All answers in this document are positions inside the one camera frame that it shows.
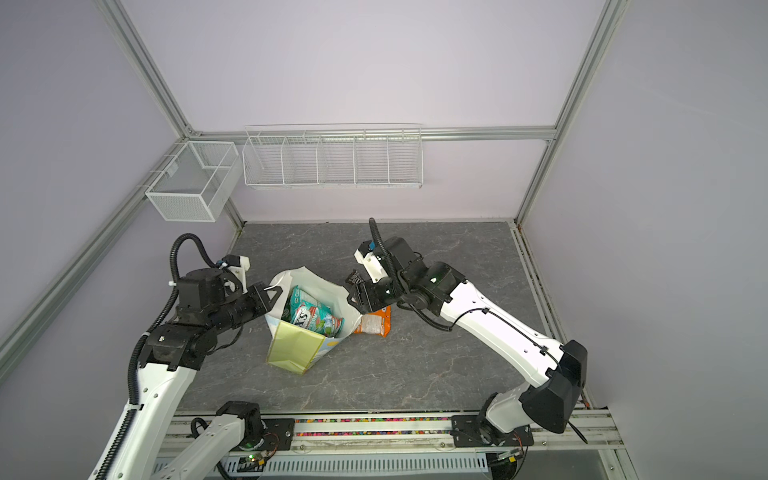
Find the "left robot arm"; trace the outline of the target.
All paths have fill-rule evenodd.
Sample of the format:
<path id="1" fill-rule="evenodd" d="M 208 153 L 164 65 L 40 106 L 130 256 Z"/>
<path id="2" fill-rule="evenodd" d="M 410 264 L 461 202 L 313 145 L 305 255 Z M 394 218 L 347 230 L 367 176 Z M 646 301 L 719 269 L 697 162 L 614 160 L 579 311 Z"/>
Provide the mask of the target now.
<path id="1" fill-rule="evenodd" d="M 184 233 L 169 253 L 171 294 L 135 344 L 127 372 L 128 400 L 91 478 L 149 479 L 177 407 L 205 360 L 222 350 L 219 336 L 242 332 L 265 316 L 283 290 L 248 284 L 245 257 L 213 261 L 202 240 Z M 202 479 L 236 449 L 264 446 L 267 426 L 255 402 L 228 401 L 207 424 L 193 421 L 193 442 L 161 479 Z"/>

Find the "Fox's mint blossom candy bag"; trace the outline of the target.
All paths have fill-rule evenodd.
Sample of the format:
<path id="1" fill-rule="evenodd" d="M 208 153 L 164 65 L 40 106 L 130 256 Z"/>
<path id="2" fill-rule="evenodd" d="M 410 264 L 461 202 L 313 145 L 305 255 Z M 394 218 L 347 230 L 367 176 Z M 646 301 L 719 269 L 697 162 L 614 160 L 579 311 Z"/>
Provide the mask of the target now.
<path id="1" fill-rule="evenodd" d="M 329 306 L 298 286 L 291 290 L 288 321 L 325 337 L 336 337 L 343 326 L 343 319 Z"/>

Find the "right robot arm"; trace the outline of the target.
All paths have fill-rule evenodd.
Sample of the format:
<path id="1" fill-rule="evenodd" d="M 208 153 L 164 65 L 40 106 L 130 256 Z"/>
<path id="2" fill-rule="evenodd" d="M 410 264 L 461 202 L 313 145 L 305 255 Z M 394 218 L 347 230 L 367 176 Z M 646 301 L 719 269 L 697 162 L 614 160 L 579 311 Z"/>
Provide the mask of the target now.
<path id="1" fill-rule="evenodd" d="M 376 220 L 368 224 L 371 237 L 355 252 L 367 274 L 352 272 L 346 280 L 351 306 L 363 314 L 396 306 L 434 329 L 463 329 L 522 376 L 520 386 L 491 395 L 481 408 L 483 442 L 497 445 L 530 424 L 555 434 L 571 427 L 587 380 L 586 347 L 575 340 L 561 343 L 527 326 L 456 268 L 445 262 L 428 265 L 403 238 L 385 239 Z"/>

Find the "illustrated paper gift bag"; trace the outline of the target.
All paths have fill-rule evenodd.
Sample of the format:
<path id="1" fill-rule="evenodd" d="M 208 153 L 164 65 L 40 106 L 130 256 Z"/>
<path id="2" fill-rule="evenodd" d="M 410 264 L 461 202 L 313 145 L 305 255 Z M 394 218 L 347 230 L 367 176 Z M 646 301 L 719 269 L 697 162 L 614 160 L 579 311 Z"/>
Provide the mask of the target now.
<path id="1" fill-rule="evenodd" d="M 265 315 L 271 366 L 304 374 L 360 324 L 362 314 L 348 303 L 347 290 L 305 267 L 277 274 L 270 289 L 280 292 Z"/>

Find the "orange Fox's candy bag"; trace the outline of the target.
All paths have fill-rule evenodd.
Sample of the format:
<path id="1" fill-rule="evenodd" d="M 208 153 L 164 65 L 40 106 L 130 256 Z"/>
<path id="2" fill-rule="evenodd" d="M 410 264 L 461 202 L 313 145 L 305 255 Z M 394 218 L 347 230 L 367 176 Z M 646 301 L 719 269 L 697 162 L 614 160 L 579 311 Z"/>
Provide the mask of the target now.
<path id="1" fill-rule="evenodd" d="M 368 334 L 386 337 L 391 330 L 392 308 L 385 307 L 382 310 L 364 314 L 355 329 L 355 334 Z"/>

